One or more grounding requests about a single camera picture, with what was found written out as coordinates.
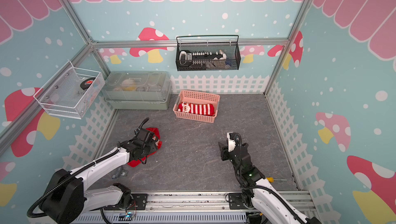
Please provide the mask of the black red tape measure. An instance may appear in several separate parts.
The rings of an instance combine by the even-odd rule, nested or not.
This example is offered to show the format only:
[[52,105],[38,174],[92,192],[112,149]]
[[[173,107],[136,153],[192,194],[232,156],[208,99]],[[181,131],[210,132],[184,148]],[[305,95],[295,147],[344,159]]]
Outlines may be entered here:
[[91,78],[88,78],[88,79],[85,79],[85,80],[83,80],[82,82],[81,82],[81,84],[80,84],[80,88],[83,90],[83,91],[86,91],[86,90],[88,90],[89,88],[90,88],[90,86],[93,84],[93,82],[95,81],[95,77],[91,77]]

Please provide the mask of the pink plastic basket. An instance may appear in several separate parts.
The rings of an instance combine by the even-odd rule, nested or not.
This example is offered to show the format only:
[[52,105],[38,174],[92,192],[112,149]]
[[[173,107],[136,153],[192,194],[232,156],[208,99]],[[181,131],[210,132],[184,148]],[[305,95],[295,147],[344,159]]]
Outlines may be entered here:
[[220,95],[182,90],[173,107],[177,118],[214,123],[218,115]]

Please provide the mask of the plain red sock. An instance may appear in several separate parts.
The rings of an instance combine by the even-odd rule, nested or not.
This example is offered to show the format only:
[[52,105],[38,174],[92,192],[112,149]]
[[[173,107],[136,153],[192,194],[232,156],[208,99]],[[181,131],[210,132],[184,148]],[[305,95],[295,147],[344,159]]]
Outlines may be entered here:
[[[161,146],[162,146],[163,143],[162,143],[162,141],[160,140],[160,133],[159,133],[158,128],[149,127],[149,128],[147,128],[147,130],[148,130],[149,132],[154,133],[153,138],[154,138],[154,140],[155,140],[155,146],[156,146],[157,150],[159,150],[159,149],[161,148]],[[127,165],[128,165],[129,167],[137,167],[137,166],[140,165],[140,164],[146,164],[147,158],[150,157],[151,155],[155,154],[155,153],[157,152],[157,150],[151,152],[149,155],[147,155],[147,157],[144,157],[144,158],[141,159],[141,160],[133,160],[133,161],[130,161],[130,162],[127,163]]]

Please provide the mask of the clear lidded storage box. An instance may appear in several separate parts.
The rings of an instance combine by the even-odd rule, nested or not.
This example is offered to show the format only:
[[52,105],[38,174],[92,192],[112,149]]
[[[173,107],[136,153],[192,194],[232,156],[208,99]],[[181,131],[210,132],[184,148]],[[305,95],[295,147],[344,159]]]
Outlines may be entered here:
[[102,93],[115,109],[166,110],[171,98],[171,81],[167,72],[113,71]]

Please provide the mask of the white black remote in basket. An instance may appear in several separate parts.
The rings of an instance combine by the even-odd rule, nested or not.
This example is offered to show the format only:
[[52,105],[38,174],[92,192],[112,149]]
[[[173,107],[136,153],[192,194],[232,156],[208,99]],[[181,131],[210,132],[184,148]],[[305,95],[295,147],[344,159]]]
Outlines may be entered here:
[[217,67],[215,62],[224,62],[227,60],[227,55],[225,52],[220,50],[219,52],[190,52],[190,51],[181,51],[179,53],[178,58],[176,59],[176,63],[180,67],[184,68],[207,68],[207,67]]

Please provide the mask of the red white striped sock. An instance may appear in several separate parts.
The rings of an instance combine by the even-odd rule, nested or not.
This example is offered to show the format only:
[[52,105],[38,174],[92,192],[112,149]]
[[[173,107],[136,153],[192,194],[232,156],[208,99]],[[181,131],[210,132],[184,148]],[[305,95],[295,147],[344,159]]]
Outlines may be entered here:
[[214,105],[211,103],[195,104],[195,103],[182,102],[178,105],[176,110],[178,112],[203,115],[203,116],[215,116],[216,114]]

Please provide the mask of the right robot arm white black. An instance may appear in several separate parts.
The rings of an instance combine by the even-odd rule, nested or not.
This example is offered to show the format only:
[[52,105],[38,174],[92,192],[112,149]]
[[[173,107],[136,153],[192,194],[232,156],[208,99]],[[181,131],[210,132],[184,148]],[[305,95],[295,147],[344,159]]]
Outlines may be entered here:
[[219,142],[222,161],[230,161],[240,185],[242,202],[248,208],[255,208],[273,224],[319,224],[316,217],[307,217],[293,207],[272,186],[269,179],[253,165],[248,144],[237,132],[226,135],[227,144]]

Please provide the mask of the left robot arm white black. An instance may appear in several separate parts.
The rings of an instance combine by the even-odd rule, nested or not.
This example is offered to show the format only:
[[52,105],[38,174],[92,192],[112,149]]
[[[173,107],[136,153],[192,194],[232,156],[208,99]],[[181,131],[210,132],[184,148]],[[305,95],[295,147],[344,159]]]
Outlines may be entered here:
[[131,190],[121,183],[90,190],[89,188],[111,171],[128,164],[145,164],[147,158],[160,147],[158,135],[140,125],[130,140],[118,142],[116,147],[92,162],[72,169],[55,172],[43,195],[28,209],[29,218],[50,217],[58,224],[70,224],[81,214],[107,206],[124,210],[127,215],[137,207]]

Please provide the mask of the yellow handled screwdriver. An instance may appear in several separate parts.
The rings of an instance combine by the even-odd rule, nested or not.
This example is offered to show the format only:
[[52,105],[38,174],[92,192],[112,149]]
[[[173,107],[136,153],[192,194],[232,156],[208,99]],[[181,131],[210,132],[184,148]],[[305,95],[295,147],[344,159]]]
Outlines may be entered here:
[[276,181],[281,181],[281,182],[287,181],[286,179],[274,179],[273,177],[266,177],[266,179],[267,179],[270,183],[273,183],[273,182],[276,182]]

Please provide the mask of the small grey metal bracket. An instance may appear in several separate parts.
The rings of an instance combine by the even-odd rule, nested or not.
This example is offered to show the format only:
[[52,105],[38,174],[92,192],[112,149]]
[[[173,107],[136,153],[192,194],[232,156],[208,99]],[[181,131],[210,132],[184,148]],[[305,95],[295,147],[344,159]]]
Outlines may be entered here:
[[128,171],[123,168],[123,166],[120,166],[116,168],[112,173],[111,173],[111,178],[112,179],[117,179],[119,177],[126,177],[128,175]]

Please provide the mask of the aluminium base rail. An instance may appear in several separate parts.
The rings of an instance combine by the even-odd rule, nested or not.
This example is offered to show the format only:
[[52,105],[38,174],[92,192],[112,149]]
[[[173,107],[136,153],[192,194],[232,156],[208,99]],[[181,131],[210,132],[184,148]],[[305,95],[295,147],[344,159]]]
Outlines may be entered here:
[[110,205],[104,213],[112,224],[249,223],[249,216],[264,215],[229,191],[134,193],[127,210]]

